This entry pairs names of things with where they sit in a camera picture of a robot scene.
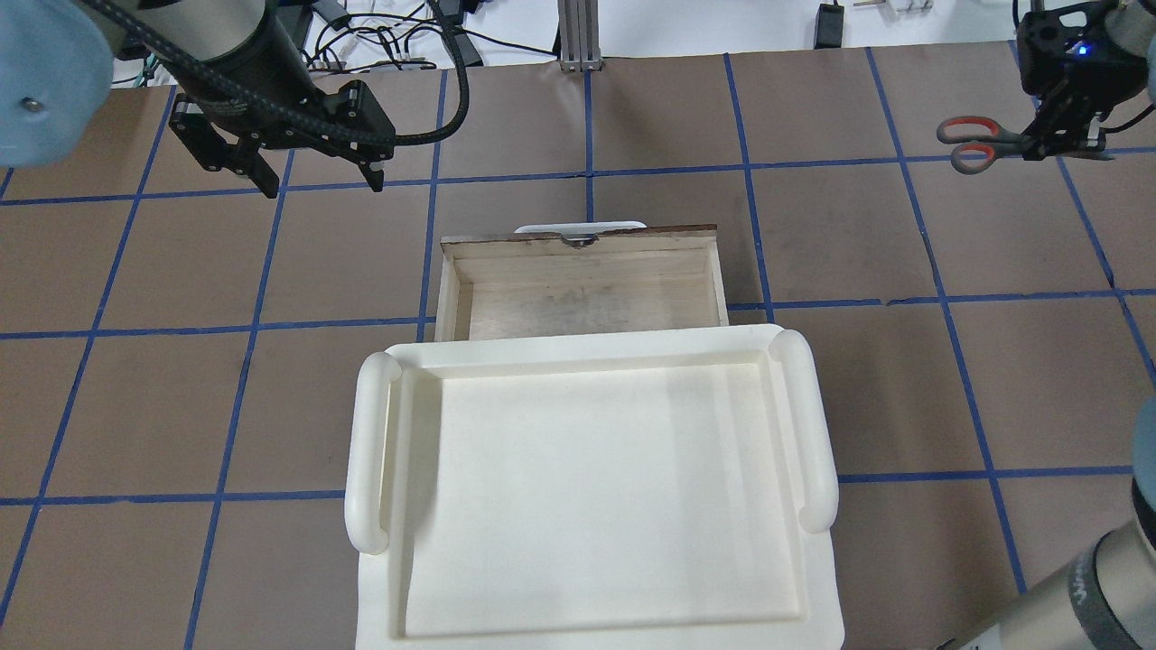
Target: black connector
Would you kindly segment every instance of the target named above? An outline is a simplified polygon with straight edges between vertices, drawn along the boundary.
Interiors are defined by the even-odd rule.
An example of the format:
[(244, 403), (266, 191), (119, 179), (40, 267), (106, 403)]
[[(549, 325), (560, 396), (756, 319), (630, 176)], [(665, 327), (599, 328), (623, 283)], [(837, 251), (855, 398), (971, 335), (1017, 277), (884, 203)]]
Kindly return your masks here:
[(815, 49), (843, 47), (843, 7), (820, 5), (815, 16)]

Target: metal post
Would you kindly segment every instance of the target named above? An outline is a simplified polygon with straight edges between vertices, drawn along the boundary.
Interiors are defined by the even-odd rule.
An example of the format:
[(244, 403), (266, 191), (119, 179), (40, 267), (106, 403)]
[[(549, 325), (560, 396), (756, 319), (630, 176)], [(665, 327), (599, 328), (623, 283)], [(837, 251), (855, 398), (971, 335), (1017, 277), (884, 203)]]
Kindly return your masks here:
[(563, 72), (602, 69), (598, 47), (598, 0), (558, 0)]

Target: plastic tray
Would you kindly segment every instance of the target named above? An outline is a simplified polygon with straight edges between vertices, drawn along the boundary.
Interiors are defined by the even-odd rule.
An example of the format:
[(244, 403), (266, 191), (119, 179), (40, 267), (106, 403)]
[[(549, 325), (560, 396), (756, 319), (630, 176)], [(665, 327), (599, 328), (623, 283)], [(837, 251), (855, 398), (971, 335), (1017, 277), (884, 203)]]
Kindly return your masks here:
[(357, 648), (839, 648), (837, 502), (796, 332), (394, 346), (357, 381)]

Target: tray handle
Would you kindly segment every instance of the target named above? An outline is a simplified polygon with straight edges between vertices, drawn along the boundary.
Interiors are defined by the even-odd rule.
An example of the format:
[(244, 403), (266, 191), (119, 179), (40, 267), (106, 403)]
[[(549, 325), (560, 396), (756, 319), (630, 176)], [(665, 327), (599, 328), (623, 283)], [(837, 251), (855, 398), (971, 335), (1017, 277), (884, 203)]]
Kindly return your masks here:
[(771, 359), (783, 364), (787, 400), (799, 441), (803, 485), (799, 524), (807, 532), (821, 533), (835, 523), (839, 509), (839, 482), (815, 374), (815, 359), (807, 340), (793, 330), (784, 330), (775, 337), (770, 354)]
[(377, 555), (390, 547), (381, 522), (385, 436), (392, 384), (401, 365), (387, 353), (371, 354), (357, 374), (354, 430), (346, 480), (346, 532), (362, 553)]

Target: tiled surface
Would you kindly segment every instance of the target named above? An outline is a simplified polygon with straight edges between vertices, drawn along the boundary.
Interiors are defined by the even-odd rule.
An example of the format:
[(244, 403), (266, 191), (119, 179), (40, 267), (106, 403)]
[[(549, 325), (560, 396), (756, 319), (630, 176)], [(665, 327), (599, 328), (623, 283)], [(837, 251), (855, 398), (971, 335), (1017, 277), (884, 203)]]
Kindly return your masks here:
[(844, 474), (983, 470), (939, 305), (786, 309), (818, 370)]
[(0, 648), (180, 648), (207, 503), (45, 508)]
[(1117, 301), (951, 310), (996, 466), (1131, 464), (1132, 427), (1153, 386)]
[(353, 648), (357, 552), (340, 500), (227, 503), (193, 648)]
[(245, 340), (239, 333), (97, 340), (49, 493), (213, 492)]
[(839, 488), (846, 650), (935, 648), (1015, 596), (986, 481)]
[(83, 339), (0, 341), (0, 497), (35, 496)]
[(413, 325), (262, 332), (232, 449), (229, 489), (341, 489), (365, 357), (414, 341)]
[(0, 332), (91, 327), (131, 207), (0, 207)]
[(101, 325), (209, 327), (251, 319), (274, 208), (260, 194), (141, 204)]
[(1146, 245), (1156, 241), (1156, 220), (1151, 219), (1156, 156), (1120, 156), (1111, 165), (1081, 160), (1065, 164), (1116, 273), (1116, 286), (1131, 289), (1156, 285), (1156, 256)]
[(1129, 477), (1005, 479), (1000, 488), (1030, 585), (1135, 517)]
[(935, 294), (898, 167), (755, 170), (776, 302)]
[(594, 217), (646, 226), (714, 223), (727, 302), (763, 302), (741, 171), (596, 178)]
[[(1113, 163), (965, 178), (940, 120), (1030, 118), (1006, 43), (729, 62), (474, 69), (466, 127), (400, 150), (381, 193), (269, 153), (291, 164), (280, 210), (197, 170), (161, 128), (166, 89), (114, 93), (76, 154), (12, 173), (0, 648), (350, 647), (357, 365), (431, 338), (439, 237), (533, 222), (717, 223), (731, 322), (812, 341), (847, 648), (934, 647), (1118, 523), (1156, 382), (1132, 332), (1156, 347), (1156, 123)], [(454, 110), (442, 72), (360, 79), (402, 132)]]

